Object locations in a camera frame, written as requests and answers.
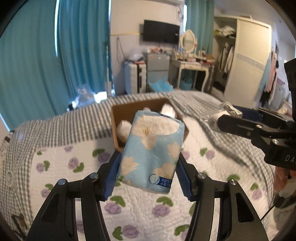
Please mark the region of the black wall television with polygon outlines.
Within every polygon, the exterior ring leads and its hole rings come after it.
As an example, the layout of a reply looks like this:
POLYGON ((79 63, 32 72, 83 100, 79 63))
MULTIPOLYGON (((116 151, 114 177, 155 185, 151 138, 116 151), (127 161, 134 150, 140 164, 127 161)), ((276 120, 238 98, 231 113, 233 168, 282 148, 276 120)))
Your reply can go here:
POLYGON ((180 26, 164 22, 144 20, 143 41, 164 44, 178 44, 180 26))

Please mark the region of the white fluffy sock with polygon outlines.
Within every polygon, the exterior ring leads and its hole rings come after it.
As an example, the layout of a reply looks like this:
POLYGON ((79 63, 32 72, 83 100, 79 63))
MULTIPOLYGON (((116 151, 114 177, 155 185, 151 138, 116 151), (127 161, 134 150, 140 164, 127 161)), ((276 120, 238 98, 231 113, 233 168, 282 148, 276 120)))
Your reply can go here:
POLYGON ((219 109, 217 112, 215 112, 212 115, 206 115, 206 116, 200 117, 200 121, 207 123, 208 127, 212 131, 222 133, 222 131, 218 127, 218 120, 223 115, 242 118, 243 114, 238 108, 234 107, 230 102, 225 101, 219 105, 219 109))

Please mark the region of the white air conditioner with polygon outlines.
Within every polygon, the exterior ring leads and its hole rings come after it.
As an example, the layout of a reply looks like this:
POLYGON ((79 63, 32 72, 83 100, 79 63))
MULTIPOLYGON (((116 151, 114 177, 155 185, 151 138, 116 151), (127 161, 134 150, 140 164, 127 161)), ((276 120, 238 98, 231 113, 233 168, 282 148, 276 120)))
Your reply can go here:
POLYGON ((166 4, 172 4, 175 6, 181 5, 184 0, 160 0, 162 3, 166 3, 166 4))

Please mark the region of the white oval vanity mirror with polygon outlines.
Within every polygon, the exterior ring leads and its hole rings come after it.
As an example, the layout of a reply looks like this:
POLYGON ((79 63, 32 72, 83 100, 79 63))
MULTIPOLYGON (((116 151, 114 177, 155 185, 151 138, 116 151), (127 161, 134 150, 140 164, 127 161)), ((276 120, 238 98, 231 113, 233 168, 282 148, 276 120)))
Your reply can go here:
POLYGON ((182 52, 191 54, 196 50, 197 47, 197 38, 192 30, 186 30, 184 34, 180 37, 179 40, 180 48, 182 52))

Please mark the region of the white wardrobe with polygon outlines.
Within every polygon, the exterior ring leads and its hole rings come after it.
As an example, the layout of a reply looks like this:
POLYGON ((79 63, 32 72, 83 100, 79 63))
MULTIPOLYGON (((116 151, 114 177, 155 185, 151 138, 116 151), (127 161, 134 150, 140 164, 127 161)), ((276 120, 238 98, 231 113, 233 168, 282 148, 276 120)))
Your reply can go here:
POLYGON ((211 94, 233 105, 254 107, 271 42, 271 25, 242 16, 216 16, 211 94))

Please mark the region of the teal curtain right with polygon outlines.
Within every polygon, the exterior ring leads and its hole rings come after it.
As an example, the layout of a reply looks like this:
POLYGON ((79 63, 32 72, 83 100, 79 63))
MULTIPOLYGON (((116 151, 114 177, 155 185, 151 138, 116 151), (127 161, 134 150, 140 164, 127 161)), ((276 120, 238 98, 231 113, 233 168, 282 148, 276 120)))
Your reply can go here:
POLYGON ((197 50, 212 54, 214 39, 214 1, 188 0, 186 29, 197 38, 197 50))

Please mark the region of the brown cardboard box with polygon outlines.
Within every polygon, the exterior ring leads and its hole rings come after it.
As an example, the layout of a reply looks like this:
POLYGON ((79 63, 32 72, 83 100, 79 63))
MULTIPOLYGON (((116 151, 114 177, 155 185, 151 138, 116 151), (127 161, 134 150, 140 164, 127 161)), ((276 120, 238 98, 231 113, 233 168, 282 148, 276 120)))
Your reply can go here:
POLYGON ((181 125, 184 126, 184 140, 189 133, 181 117, 181 112, 173 106, 173 102, 168 98, 116 104, 111 107, 111 122, 113 143, 117 151, 123 151, 127 143, 122 143, 116 136, 116 128, 122 120, 129 121, 132 124, 129 135, 139 137, 140 142, 147 150, 151 150, 156 145, 158 137, 176 133, 181 125), (160 114, 165 103, 170 104, 175 109, 176 118, 160 114))

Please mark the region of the white suitcase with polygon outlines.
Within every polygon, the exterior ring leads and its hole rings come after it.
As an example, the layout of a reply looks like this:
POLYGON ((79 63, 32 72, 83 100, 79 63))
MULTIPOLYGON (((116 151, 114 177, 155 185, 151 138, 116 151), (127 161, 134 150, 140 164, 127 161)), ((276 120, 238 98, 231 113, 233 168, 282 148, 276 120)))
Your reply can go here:
POLYGON ((144 63, 125 65, 125 92, 127 94, 145 93, 147 88, 147 68, 144 63))

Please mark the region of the clear plastic water jug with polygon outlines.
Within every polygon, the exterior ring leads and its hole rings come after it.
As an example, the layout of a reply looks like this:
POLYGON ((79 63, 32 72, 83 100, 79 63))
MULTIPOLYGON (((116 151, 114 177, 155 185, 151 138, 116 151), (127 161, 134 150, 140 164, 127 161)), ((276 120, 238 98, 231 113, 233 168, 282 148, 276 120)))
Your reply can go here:
POLYGON ((95 93, 91 90, 88 84, 77 86, 78 96, 75 99, 76 106, 82 108, 95 102, 95 93))

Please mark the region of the white black tissue pack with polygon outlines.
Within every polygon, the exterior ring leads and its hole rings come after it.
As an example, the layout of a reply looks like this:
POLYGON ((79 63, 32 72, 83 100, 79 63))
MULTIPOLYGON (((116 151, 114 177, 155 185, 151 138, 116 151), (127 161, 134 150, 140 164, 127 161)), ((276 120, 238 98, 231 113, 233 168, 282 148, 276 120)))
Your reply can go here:
POLYGON ((167 104, 167 103, 165 103, 162 106, 160 114, 166 115, 170 118, 176 118, 177 116, 175 109, 170 104, 167 104))

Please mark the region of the blue bubble wrap bag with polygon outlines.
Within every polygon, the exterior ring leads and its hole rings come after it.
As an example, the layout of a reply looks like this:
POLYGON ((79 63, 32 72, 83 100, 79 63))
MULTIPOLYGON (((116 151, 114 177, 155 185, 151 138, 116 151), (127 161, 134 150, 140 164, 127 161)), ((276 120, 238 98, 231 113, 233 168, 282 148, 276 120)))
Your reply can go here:
POLYGON ((173 86, 168 82, 168 78, 165 77, 156 82, 151 82, 148 84, 152 92, 171 92, 173 91, 173 86))

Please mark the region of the blue floral tissue pack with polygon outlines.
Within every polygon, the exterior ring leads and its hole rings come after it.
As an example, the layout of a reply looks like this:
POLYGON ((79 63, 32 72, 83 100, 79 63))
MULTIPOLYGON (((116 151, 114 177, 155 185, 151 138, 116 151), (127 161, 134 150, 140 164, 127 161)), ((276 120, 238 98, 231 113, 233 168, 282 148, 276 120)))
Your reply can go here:
POLYGON ((157 138, 147 150, 140 138, 129 135, 117 173, 117 180, 141 190, 168 194, 183 144, 184 126, 169 136, 157 138))

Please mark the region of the teal curtain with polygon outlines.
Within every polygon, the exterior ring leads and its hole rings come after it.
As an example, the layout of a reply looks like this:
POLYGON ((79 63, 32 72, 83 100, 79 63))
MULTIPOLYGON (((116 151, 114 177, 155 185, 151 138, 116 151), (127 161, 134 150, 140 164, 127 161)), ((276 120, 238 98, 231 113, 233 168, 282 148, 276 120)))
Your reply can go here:
POLYGON ((214 39, 214 1, 188 0, 186 29, 197 38, 197 50, 212 54, 214 39))
POLYGON ((1 1, 1 117, 63 114, 85 85, 112 89, 110 1, 1 1))

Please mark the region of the white floral quilt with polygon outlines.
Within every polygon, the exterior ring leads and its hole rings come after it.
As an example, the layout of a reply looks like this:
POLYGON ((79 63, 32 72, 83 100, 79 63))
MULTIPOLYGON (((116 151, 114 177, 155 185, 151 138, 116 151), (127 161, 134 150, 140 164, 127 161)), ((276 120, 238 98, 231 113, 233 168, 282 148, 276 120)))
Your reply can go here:
MULTIPOLYGON (((278 229, 274 221, 274 168, 250 140, 212 132, 205 123, 185 118, 189 134, 182 146, 186 160, 214 180, 238 181, 263 218, 269 239, 278 229)), ((37 214, 56 182, 76 181, 95 172, 114 152, 112 138, 98 138, 60 147, 38 148, 30 172, 31 209, 37 214)), ((194 210, 177 179, 167 195, 145 192, 117 183, 112 196, 101 203, 112 240, 183 240, 194 210)))

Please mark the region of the grey checked blanket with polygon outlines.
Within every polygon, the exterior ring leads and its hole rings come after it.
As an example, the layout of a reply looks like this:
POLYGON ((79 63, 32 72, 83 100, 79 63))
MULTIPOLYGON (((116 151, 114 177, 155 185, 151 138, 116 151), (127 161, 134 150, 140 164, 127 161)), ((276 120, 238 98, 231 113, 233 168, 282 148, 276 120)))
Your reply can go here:
POLYGON ((29 121, 8 134, 1 144, 1 214, 13 234, 24 240, 36 216, 31 209, 30 172, 38 148, 112 138, 112 106, 158 98, 171 100, 184 123, 185 118, 203 123, 200 117, 214 113, 220 105, 220 101, 199 91, 123 95, 49 120, 29 121))

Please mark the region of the grey mini fridge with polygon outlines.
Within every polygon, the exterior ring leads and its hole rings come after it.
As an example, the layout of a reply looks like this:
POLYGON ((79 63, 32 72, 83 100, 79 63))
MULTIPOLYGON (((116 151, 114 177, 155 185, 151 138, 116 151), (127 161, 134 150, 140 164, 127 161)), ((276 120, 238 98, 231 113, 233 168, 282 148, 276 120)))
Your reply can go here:
POLYGON ((147 67, 147 91, 151 92, 151 83, 168 80, 170 55, 166 53, 145 53, 147 67))

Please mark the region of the white dressing table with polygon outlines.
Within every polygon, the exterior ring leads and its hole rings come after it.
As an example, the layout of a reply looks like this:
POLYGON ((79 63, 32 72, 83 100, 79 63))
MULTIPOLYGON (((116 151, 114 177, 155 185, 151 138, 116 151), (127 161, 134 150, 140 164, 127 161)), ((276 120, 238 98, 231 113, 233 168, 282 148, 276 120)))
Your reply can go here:
POLYGON ((183 70, 192 70, 195 71, 195 78, 193 81, 193 87, 196 84, 197 73, 202 71, 205 73, 205 78, 202 83, 201 92, 205 91, 206 82, 210 76, 210 67, 213 66, 213 63, 208 62, 189 62, 181 59, 181 54, 173 51, 170 57, 170 66, 169 66, 169 76, 168 81, 174 87, 179 88, 181 83, 181 75, 183 70))

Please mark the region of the teal curtain left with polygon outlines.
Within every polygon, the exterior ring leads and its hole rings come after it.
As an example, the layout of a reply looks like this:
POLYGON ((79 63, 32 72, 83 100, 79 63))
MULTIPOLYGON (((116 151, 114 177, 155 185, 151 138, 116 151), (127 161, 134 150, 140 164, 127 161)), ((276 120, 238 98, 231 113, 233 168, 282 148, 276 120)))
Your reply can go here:
POLYGON ((112 89, 110 1, 1 1, 1 117, 63 114, 85 85, 112 89))

